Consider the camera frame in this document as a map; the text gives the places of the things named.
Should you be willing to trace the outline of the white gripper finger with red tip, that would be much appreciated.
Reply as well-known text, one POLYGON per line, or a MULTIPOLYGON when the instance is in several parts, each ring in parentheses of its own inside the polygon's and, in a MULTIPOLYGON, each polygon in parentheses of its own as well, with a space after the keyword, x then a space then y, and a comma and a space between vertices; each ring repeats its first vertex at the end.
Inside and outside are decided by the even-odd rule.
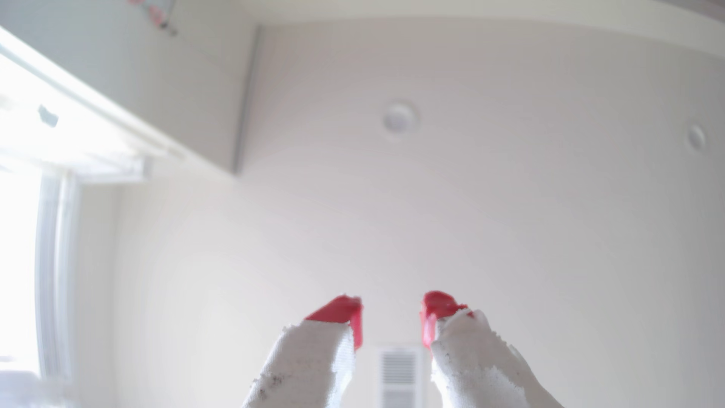
POLYGON ((423 296, 421 324, 443 407, 562 407, 483 311, 430 291, 423 296))
POLYGON ((363 344, 363 304, 340 295, 283 330, 243 407, 340 407, 363 344))

